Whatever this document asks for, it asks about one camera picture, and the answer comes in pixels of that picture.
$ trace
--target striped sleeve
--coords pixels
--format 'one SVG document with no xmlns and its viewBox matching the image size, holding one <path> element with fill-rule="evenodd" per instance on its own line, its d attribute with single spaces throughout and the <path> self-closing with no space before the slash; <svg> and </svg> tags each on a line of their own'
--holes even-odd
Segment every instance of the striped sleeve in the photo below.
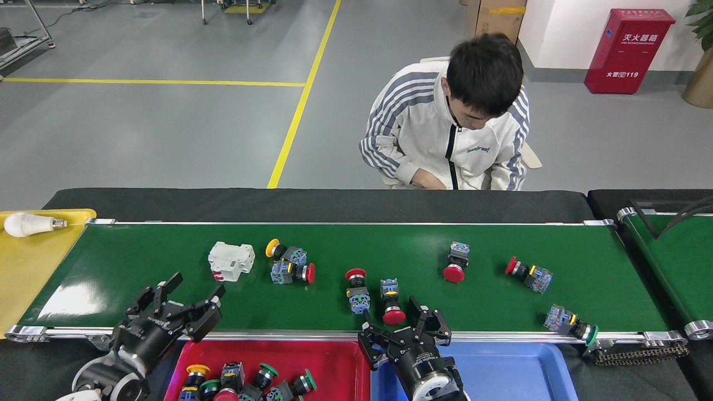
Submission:
<svg viewBox="0 0 713 401">
<path fill-rule="evenodd" d="M 493 166 L 491 189 L 519 191 L 527 173 L 522 150 L 530 132 L 530 101 L 525 86 L 520 88 L 520 94 L 508 113 L 515 119 L 517 128 L 512 137 L 513 142 L 503 144 L 503 157 L 498 157 L 498 163 Z"/>
<path fill-rule="evenodd" d="M 381 91 L 371 107 L 366 136 L 359 142 L 361 157 L 367 165 L 395 178 L 401 164 L 409 162 L 398 150 L 401 125 L 408 107 L 434 101 L 437 76 L 436 72 L 398 73 Z"/>
</svg>

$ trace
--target white wall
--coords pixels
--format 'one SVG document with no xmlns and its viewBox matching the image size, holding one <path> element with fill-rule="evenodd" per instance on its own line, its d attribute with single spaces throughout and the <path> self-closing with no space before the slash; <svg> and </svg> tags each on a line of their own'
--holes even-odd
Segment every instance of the white wall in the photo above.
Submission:
<svg viewBox="0 0 713 401">
<path fill-rule="evenodd" d="M 649 70 L 693 71 L 700 41 L 684 18 L 694 0 L 529 0 L 519 39 L 537 68 L 587 69 L 610 9 L 664 9 L 675 20 Z"/>
</svg>

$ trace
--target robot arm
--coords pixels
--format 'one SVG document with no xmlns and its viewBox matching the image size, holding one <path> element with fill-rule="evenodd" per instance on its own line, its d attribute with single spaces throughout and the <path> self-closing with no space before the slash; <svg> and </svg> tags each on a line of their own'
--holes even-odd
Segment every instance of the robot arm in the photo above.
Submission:
<svg viewBox="0 0 713 401">
<path fill-rule="evenodd" d="M 389 361 L 410 401 L 467 401 L 463 381 L 452 357 L 441 357 L 437 345 L 450 345 L 451 331 L 438 310 L 409 298 L 409 314 L 416 324 L 396 331 L 375 326 L 364 311 L 366 322 L 359 333 L 359 348 L 372 370 Z"/>
<path fill-rule="evenodd" d="M 144 288 L 126 309 L 128 322 L 114 327 L 107 355 L 84 365 L 72 382 L 73 393 L 58 401 L 135 401 L 149 393 L 146 377 L 158 365 L 175 341 L 186 334 L 201 341 L 220 322 L 219 285 L 205 300 L 183 305 L 168 300 L 183 281 L 176 273 L 156 289 Z"/>
</svg>

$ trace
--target yellow floor line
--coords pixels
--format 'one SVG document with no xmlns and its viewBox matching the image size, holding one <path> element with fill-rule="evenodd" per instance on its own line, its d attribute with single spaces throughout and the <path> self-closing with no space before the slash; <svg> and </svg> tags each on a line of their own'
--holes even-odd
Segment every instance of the yellow floor line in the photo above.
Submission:
<svg viewBox="0 0 713 401">
<path fill-rule="evenodd" d="M 173 85 L 242 85 L 242 86 L 293 86 L 303 88 L 305 82 L 260 82 L 260 81 L 176 81 L 170 79 L 74 79 L 74 78 L 10 78 L 7 82 L 45 83 L 149 83 Z"/>
<path fill-rule="evenodd" d="M 292 142 L 294 141 L 294 135 L 297 133 L 297 128 L 299 127 L 299 121 L 302 119 L 302 113 L 304 112 L 304 105 L 307 103 L 307 98 L 309 98 L 309 92 L 312 90 L 312 84 L 314 83 L 314 77 L 317 75 L 317 70 L 319 69 L 319 63 L 322 61 L 322 54 L 324 53 L 324 48 L 327 47 L 327 41 L 329 40 L 329 35 L 332 33 L 332 26 L 334 25 L 334 20 L 337 17 L 337 11 L 339 10 L 339 5 L 342 0 L 337 0 L 334 4 L 334 9 L 332 10 L 332 15 L 329 17 L 329 22 L 327 23 L 327 29 L 324 30 L 324 35 L 322 36 L 322 42 L 319 44 L 319 49 L 317 50 L 317 55 L 314 57 L 314 62 L 312 63 L 312 69 L 309 70 L 309 76 L 307 77 L 307 83 L 302 89 L 302 96 L 299 97 L 299 103 L 297 104 L 297 110 L 294 112 L 292 117 L 292 123 L 289 125 L 289 130 L 287 136 L 282 144 L 282 150 L 279 152 L 277 157 L 277 162 L 275 168 L 272 170 L 272 175 L 270 176 L 270 181 L 267 184 L 268 188 L 277 188 L 279 183 L 279 178 L 282 175 L 282 170 L 284 169 L 284 163 L 287 161 L 287 155 L 289 155 L 289 150 L 292 147 Z"/>
</svg>

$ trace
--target jacket zipper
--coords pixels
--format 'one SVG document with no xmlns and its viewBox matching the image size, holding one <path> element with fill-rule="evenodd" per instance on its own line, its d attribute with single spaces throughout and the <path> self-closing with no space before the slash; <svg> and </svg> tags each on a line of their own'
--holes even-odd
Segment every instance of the jacket zipper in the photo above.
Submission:
<svg viewBox="0 0 713 401">
<path fill-rule="evenodd" d="M 458 127 L 458 132 L 462 132 L 463 128 Z M 446 150 L 446 159 L 448 159 L 448 168 L 451 170 L 451 183 L 453 184 L 453 189 L 458 189 L 458 178 L 456 177 L 456 165 L 451 161 L 451 156 L 453 155 L 453 146 L 456 143 L 456 126 L 451 126 L 451 135 L 448 137 L 448 149 Z"/>
</svg>

